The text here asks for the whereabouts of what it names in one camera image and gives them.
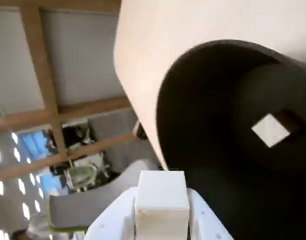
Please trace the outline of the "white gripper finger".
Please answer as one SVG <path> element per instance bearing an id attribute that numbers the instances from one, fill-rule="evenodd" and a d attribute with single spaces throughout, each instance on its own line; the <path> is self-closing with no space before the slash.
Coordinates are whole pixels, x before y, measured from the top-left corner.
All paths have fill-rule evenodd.
<path id="1" fill-rule="evenodd" d="M 138 188 L 131 187 L 117 197 L 89 226 L 88 240 L 135 240 L 135 199 Z"/>
<path id="2" fill-rule="evenodd" d="M 190 205 L 189 235 L 191 240 L 232 240 L 228 230 L 201 195 L 187 188 Z"/>

